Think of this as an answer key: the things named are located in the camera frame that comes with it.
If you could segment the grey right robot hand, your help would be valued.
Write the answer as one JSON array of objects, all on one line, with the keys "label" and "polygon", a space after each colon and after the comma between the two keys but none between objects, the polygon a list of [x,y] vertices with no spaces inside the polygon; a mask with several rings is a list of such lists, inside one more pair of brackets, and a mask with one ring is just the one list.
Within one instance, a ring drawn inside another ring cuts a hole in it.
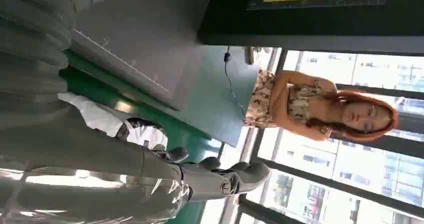
[{"label": "grey right robot hand", "polygon": [[195,201],[250,192],[270,176],[265,164],[239,162],[221,170],[213,160],[178,163],[164,153],[115,139],[88,127],[79,110],[60,101],[57,109],[14,104],[0,110],[0,152],[6,169],[20,170],[38,186],[78,184],[69,173],[87,170],[94,188],[181,189]]}]

